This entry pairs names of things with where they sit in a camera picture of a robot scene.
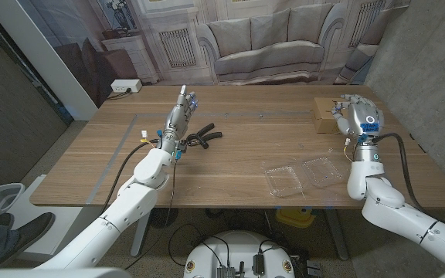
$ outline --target printed backdrop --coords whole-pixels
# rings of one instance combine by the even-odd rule
[[[144,85],[362,83],[400,0],[19,0],[99,107]]]

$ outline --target black tongs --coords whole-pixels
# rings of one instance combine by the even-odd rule
[[[207,144],[207,141],[215,138],[221,138],[223,136],[223,133],[221,132],[212,132],[211,134],[204,135],[213,128],[214,123],[210,123],[196,134],[190,134],[187,136],[186,140],[188,141],[188,146],[193,147],[199,144],[205,149],[208,148],[209,144]]]

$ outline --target wooden table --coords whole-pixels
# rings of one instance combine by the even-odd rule
[[[102,205],[127,154],[140,144],[141,130],[156,137],[173,108],[180,86],[143,87],[120,100],[107,101],[60,158],[30,198],[35,205]],[[223,138],[209,148],[190,147],[178,162],[173,207],[177,208],[315,208],[360,209],[349,198],[346,180],[326,188],[310,187],[304,195],[276,198],[263,167],[272,163],[328,156],[339,168],[350,162],[342,148],[345,136],[316,134],[311,122],[314,97],[357,93],[384,111],[383,132],[397,132],[405,141],[413,189],[420,204],[445,209],[445,174],[424,154],[409,132],[366,86],[189,86],[199,98],[187,135],[213,122]],[[147,154],[135,154],[125,167],[118,189]],[[406,193],[397,143],[385,139],[379,153],[394,186]],[[171,182],[159,192],[159,207],[169,204]]]

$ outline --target table leg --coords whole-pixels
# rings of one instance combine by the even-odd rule
[[[348,249],[345,243],[345,237],[341,230],[341,223],[339,223],[338,212],[335,209],[326,209],[325,218],[327,219],[329,230],[331,231],[332,240],[336,246],[338,257],[341,260],[348,259]]]
[[[133,243],[131,244],[130,254],[132,256],[140,256],[142,250],[142,243],[144,242],[145,230],[147,229],[148,219],[151,213],[142,216],[138,220],[137,231],[135,232],[135,237],[133,238]]]

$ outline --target wall outlet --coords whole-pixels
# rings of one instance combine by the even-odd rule
[[[115,80],[111,84],[111,88],[115,93],[126,92],[128,88],[132,93],[137,93],[142,88],[142,82],[140,80]]]

